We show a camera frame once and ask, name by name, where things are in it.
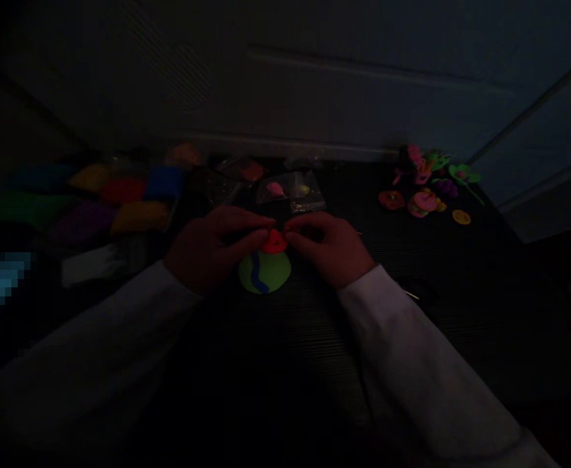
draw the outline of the green clay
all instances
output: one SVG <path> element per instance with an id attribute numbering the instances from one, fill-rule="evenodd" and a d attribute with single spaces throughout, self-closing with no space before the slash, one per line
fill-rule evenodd
<path id="1" fill-rule="evenodd" d="M 29 224 L 43 232 L 73 202 L 72 197 L 63 195 L 4 192 L 0 195 L 0 221 Z"/>
<path id="2" fill-rule="evenodd" d="M 264 283 L 269 288 L 269 293 L 273 293 L 290 277 L 292 273 L 292 265 L 290 265 L 290 260 L 287 258 L 285 252 L 276 253 L 270 255 L 258 250 L 259 253 L 259 280 Z M 240 277 L 240 283 L 242 286 L 250 293 L 261 294 L 255 286 L 251 279 L 253 271 L 253 260 L 250 255 L 247 255 L 242 259 L 240 265 L 238 265 L 238 276 Z"/>

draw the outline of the white sleeve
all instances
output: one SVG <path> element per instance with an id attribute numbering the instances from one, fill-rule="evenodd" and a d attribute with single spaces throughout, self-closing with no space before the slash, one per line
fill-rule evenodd
<path id="1" fill-rule="evenodd" d="M 159 261 L 0 370 L 0 436 L 37 452 L 118 446 L 202 298 Z"/>
<path id="2" fill-rule="evenodd" d="M 406 458 L 558 466 L 382 266 L 338 296 L 362 350 L 375 422 L 401 437 Z M 406 434 L 417 440 L 405 441 Z"/>

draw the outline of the pink toy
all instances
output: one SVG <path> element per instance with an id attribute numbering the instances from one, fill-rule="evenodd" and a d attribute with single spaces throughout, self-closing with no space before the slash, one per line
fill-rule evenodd
<path id="1" fill-rule="evenodd" d="M 396 174 L 396 177 L 394 178 L 394 182 L 392 182 L 392 185 L 398 184 L 398 182 L 401 180 L 401 177 L 405 175 L 405 173 L 398 168 L 394 169 L 394 174 Z"/>
<path id="2" fill-rule="evenodd" d="M 422 164 L 422 152 L 420 152 L 420 147 L 416 145 L 407 146 L 407 152 L 409 154 L 409 159 L 416 166 Z"/>
<path id="3" fill-rule="evenodd" d="M 284 196 L 284 188 L 277 182 L 270 182 L 266 189 L 270 192 L 270 194 L 274 197 Z"/>
<path id="4" fill-rule="evenodd" d="M 414 173 L 414 184 L 416 185 L 424 185 L 428 182 L 429 178 L 431 177 L 431 168 L 435 164 L 435 160 L 431 162 L 427 162 L 425 160 L 421 160 L 418 164 L 418 171 Z"/>
<path id="5" fill-rule="evenodd" d="M 437 206 L 438 204 L 434 194 L 418 192 L 409 200 L 407 209 L 409 213 L 416 218 L 424 218 L 431 211 L 437 210 Z"/>

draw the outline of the orange round toy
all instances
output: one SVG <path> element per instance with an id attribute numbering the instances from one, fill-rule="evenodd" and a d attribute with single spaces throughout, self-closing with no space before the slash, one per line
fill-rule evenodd
<path id="1" fill-rule="evenodd" d="M 389 190 L 378 195 L 378 201 L 388 210 L 394 211 L 405 206 L 405 199 L 400 192 Z"/>
<path id="2" fill-rule="evenodd" d="M 472 222 L 470 215 L 463 210 L 454 210 L 453 220 L 457 221 L 459 224 L 470 224 Z"/>
<path id="3" fill-rule="evenodd" d="M 265 254 L 278 254 L 283 252 L 287 247 L 287 242 L 279 231 L 271 229 L 271 234 L 266 243 L 261 247 L 261 251 Z"/>

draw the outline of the right hand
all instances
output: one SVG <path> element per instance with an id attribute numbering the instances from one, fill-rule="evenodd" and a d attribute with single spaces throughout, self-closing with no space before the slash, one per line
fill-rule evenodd
<path id="1" fill-rule="evenodd" d="M 299 232 L 304 226 L 324 231 L 322 243 L 303 237 Z M 284 232 L 286 241 L 335 289 L 348 286 L 377 265 L 349 222 L 328 213 L 302 214 L 285 223 Z"/>

